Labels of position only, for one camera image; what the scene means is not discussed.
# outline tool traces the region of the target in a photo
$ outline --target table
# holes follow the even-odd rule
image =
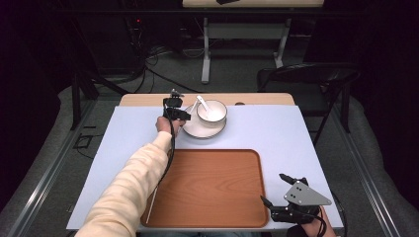
[[[101,6],[92,8],[92,9],[82,9],[82,8],[65,8],[63,6],[51,7],[49,12],[53,15],[61,17],[80,17],[80,16],[114,16],[114,17],[157,17],[159,20],[164,19],[165,17],[181,16],[181,17],[248,17],[248,18],[259,18],[259,17],[269,17],[271,19],[281,18],[315,18],[315,19],[359,19],[360,17],[367,16],[366,11],[364,10],[330,10],[323,9],[323,0],[240,0],[239,2],[234,2],[230,4],[219,5],[214,0],[184,0],[183,7],[179,8],[170,8],[170,9],[108,9],[101,8]],[[69,46],[72,46],[72,43],[69,41],[65,42]],[[276,58],[281,58],[282,50],[284,45],[280,45],[278,54]],[[206,68],[210,68],[210,61],[206,62],[206,66],[203,67],[203,71],[206,71]],[[205,76],[203,81],[206,82],[208,78]],[[73,96],[73,116],[75,127],[78,122],[81,120],[80,115],[80,99],[78,98],[79,87],[83,89],[84,94],[90,99],[96,99],[98,97],[98,92],[93,89],[93,83],[91,81],[92,76],[82,76],[77,75],[73,80],[74,94]],[[127,91],[118,87],[101,78],[99,75],[94,76],[95,80],[100,80],[105,86],[111,88],[112,90],[118,92],[121,95],[127,94]]]
[[[130,154],[155,136],[155,118],[161,116],[162,99],[167,96],[125,95],[122,98],[111,118],[67,229],[79,229],[82,226],[88,210],[113,176],[124,166]],[[197,94],[185,94],[184,106],[190,106],[196,96]],[[287,205],[283,195],[291,186],[279,178],[280,173],[296,178],[307,177],[313,189],[333,200],[302,115],[293,104],[291,95],[239,93],[202,96],[206,100],[220,100],[228,106],[227,126],[217,136],[205,140],[195,139],[181,131],[176,140],[176,148],[253,149],[261,157],[266,197],[273,204]],[[336,205],[332,203],[325,208],[332,226],[342,228]],[[262,228],[180,229],[139,226],[138,231],[271,231],[286,230],[291,226],[293,224],[270,219]]]
[[[240,0],[218,4],[215,0],[183,0],[184,8],[320,8],[324,0]],[[290,31],[291,19],[272,23],[210,23],[204,18],[204,64],[202,83],[210,81],[210,39],[280,39],[278,51],[274,52],[277,67],[282,67],[284,49]]]

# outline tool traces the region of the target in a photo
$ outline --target gray floor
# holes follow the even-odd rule
[[[307,42],[305,38],[289,39],[284,63],[300,62]],[[193,54],[197,55],[195,51],[187,51],[189,56],[167,52],[150,58],[148,62],[149,67],[159,74],[199,91],[256,92],[257,70],[275,67],[272,58],[275,47],[275,42],[255,40],[239,45],[236,41],[218,42],[211,52],[208,85],[201,83],[202,57],[192,57]],[[140,80],[123,83],[121,86],[132,92]],[[61,110],[55,126],[27,178],[3,209],[0,215],[0,236],[8,236],[11,230],[14,234],[26,236],[67,235],[65,226],[70,216],[67,210],[77,202],[92,157],[102,139],[101,135],[120,99],[108,88],[98,88],[101,98],[94,103],[84,101],[85,119],[75,132],[69,131],[72,122],[70,90],[66,89],[59,95]],[[147,72],[139,93],[148,93],[150,90],[151,93],[169,93],[172,88],[188,92],[156,76],[153,78]],[[316,121],[307,121],[308,126],[314,123]],[[329,186],[344,207],[348,219],[348,236],[416,236],[419,233],[418,211],[399,195],[383,170],[374,134],[364,117],[362,106],[354,99],[350,107],[350,128],[351,134],[342,132],[334,113],[316,146]],[[88,148],[73,149],[79,133],[95,135]],[[45,177],[45,172],[51,170],[51,164],[56,163],[59,157],[62,157],[62,164],[56,167],[56,176],[50,189],[44,190],[43,197],[46,198],[39,208],[31,209],[34,206],[29,202],[31,195],[40,188],[38,184]],[[360,168],[357,157],[362,159],[367,173],[362,166]],[[375,189],[378,196],[369,195]],[[28,209],[33,214],[22,214]],[[283,236],[279,232],[272,234]]]

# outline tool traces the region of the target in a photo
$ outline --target white bowl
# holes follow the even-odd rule
[[[197,107],[193,111],[191,111],[191,108],[192,106],[189,106],[185,109],[188,114],[191,114],[191,120],[182,126],[186,133],[197,139],[208,139],[222,132],[227,123],[227,119],[221,122],[219,126],[208,127],[198,118]]]
[[[206,101],[210,108],[207,111],[203,104],[199,104],[197,107],[197,115],[200,118],[203,125],[208,127],[218,127],[225,123],[227,118],[227,107],[220,101]]]

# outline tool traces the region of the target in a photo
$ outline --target black wall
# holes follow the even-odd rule
[[[331,9],[338,3],[327,1]],[[352,95],[365,108],[384,168],[401,194],[419,209],[419,5],[368,1],[358,20],[320,20],[304,61],[353,61],[362,77]]]
[[[36,1],[0,2],[0,209],[37,157],[70,70]]]
[[[67,9],[121,9],[123,4],[118,0],[69,0],[64,7]],[[65,22],[71,18],[62,18]],[[138,42],[137,36],[141,34],[140,24],[132,17],[110,16],[77,16],[72,22],[67,22],[65,30],[78,42],[79,48],[87,49],[86,54],[94,61],[99,74],[129,75],[140,70],[143,61],[139,58],[132,43]]]

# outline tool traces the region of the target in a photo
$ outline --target gray carpet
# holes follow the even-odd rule
[[[290,39],[284,56],[285,64],[300,62],[307,39]],[[176,53],[163,53],[148,59],[148,67],[155,72],[178,83],[203,92],[256,92],[257,70],[274,67],[272,59],[276,42],[249,40],[242,44],[236,41],[218,42],[211,52],[210,82],[201,83],[202,57],[192,57],[195,51],[188,51],[189,56]],[[141,78],[121,84],[121,87],[133,92]],[[98,86],[101,97],[95,103],[80,130],[82,135],[93,135],[87,148],[71,149],[65,153],[64,163],[56,177],[38,214],[31,220],[27,236],[66,236],[66,223],[70,216],[68,208],[77,202],[84,185],[92,158],[99,147],[114,107],[120,97],[108,88]],[[172,88],[180,92],[188,91],[165,80],[146,73],[145,82],[139,93],[169,93]],[[37,160],[27,178],[16,191],[13,198],[0,215],[0,236],[7,236],[13,224],[21,214],[28,199],[36,188],[48,166],[60,153],[71,126],[71,93],[69,89],[60,94],[61,111],[55,127],[51,131]],[[311,126],[317,121],[308,120]],[[348,236],[385,236],[379,219],[366,195],[360,175],[353,162],[354,151],[345,145],[347,137],[339,132],[340,124],[330,118],[316,146],[316,151],[329,186],[341,200],[348,219]],[[366,162],[374,182],[383,196],[400,236],[416,236],[419,232],[418,212],[399,195],[391,179],[382,168],[377,142],[366,121],[362,106],[351,100],[350,107],[351,138],[355,141],[359,153]],[[85,145],[82,140],[78,145]],[[275,237],[282,233],[273,232]]]

